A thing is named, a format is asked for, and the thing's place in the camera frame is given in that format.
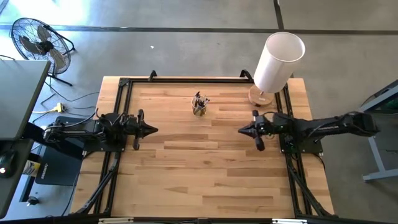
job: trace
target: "lamp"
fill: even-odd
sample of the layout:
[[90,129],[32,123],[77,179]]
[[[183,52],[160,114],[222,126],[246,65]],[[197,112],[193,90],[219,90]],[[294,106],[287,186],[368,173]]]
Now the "lamp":
[[294,34],[277,32],[268,37],[249,90],[249,101],[256,106],[272,102],[283,89],[304,56],[303,41]]

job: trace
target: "pen holder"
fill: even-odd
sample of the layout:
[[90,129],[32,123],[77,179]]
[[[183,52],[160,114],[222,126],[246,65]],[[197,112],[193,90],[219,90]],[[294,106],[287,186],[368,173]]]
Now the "pen holder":
[[[205,96],[201,96],[199,99],[201,101],[205,100]],[[192,98],[192,112],[195,116],[203,116],[206,114],[206,110],[207,110],[207,105],[205,105],[204,107],[200,106],[199,104],[197,104],[197,97],[193,97]]]

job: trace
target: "metal stand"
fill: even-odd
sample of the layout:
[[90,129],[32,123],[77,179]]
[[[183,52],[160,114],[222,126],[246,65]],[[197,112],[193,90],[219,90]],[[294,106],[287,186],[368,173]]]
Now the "metal stand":
[[47,77],[53,78],[53,79],[55,79],[55,80],[57,80],[57,81],[60,81],[60,82],[62,82],[62,83],[64,83],[64,84],[67,84],[68,86],[73,86],[71,83],[68,83],[67,81],[62,80],[62,79],[60,79],[60,78],[57,78],[57,77],[55,77],[54,75],[47,75]]
[[[69,42],[69,43],[72,45],[72,48],[71,48],[70,50],[66,51],[65,53],[63,53],[62,55],[66,55],[66,54],[72,52],[73,50],[76,50],[75,44],[74,44],[71,40],[69,40],[68,38],[66,38],[66,37],[64,37],[63,35],[59,34],[55,29],[53,29],[53,28],[50,27],[49,25],[44,25],[44,28],[46,28],[46,29],[48,29],[48,30],[51,30],[51,31],[52,31],[53,33],[55,33],[57,36],[59,36],[59,37],[61,37],[62,39],[66,40],[67,42]],[[66,82],[65,80],[62,80],[62,79],[56,77],[56,74],[55,74],[55,66],[54,66],[52,75],[47,75],[47,76],[50,77],[50,78],[53,78],[53,79],[55,79],[55,80],[57,80],[57,81],[60,81],[60,82],[62,82],[62,83],[64,83],[64,84],[67,84],[68,86],[73,86],[71,83],[68,83],[68,82]]]
[[[375,99],[371,100],[370,102],[368,102],[365,105],[363,105],[362,107],[360,107],[359,111],[373,112],[373,111],[375,111],[376,108],[378,108],[382,105],[385,105],[386,103],[390,102],[393,99],[396,99],[398,97],[398,81],[391,83],[391,85],[386,87],[386,88],[390,87],[389,90],[385,91],[383,94],[380,94]],[[376,161],[377,168],[379,169],[379,172],[374,172],[374,173],[371,173],[368,175],[364,175],[363,180],[365,182],[369,182],[370,180],[377,180],[377,179],[398,176],[398,169],[386,170],[384,168],[383,161],[381,160],[381,157],[380,157],[379,149],[377,148],[376,141],[374,140],[376,137],[377,136],[370,137],[368,139],[368,141],[371,146],[374,160]]]

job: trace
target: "yellow plug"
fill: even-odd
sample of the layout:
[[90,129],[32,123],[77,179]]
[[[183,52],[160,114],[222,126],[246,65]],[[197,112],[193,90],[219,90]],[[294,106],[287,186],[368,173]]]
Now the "yellow plug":
[[62,103],[57,103],[57,106],[54,108],[54,110],[58,113],[62,113],[63,111],[63,105]]

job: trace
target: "wooden table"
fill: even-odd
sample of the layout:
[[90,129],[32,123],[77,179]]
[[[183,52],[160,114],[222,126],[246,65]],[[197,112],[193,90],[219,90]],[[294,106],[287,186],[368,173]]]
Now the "wooden table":
[[[98,113],[113,112],[119,78],[104,77]],[[311,119],[303,79],[291,78],[288,84],[294,116]],[[251,86],[135,83],[129,114],[143,109],[145,122],[159,132],[141,140],[139,151],[132,149],[129,137],[119,167],[112,216],[294,217],[278,138],[264,138],[266,150],[259,152],[253,139],[238,133],[252,120],[252,110],[276,111],[275,101],[267,108],[251,105]],[[192,114],[191,99],[197,91],[211,99],[204,117]],[[78,210],[98,185],[103,157],[103,152],[95,152],[83,161],[71,212]],[[308,187],[333,213],[320,160],[304,154],[303,164]],[[302,202],[301,191],[298,196]]]

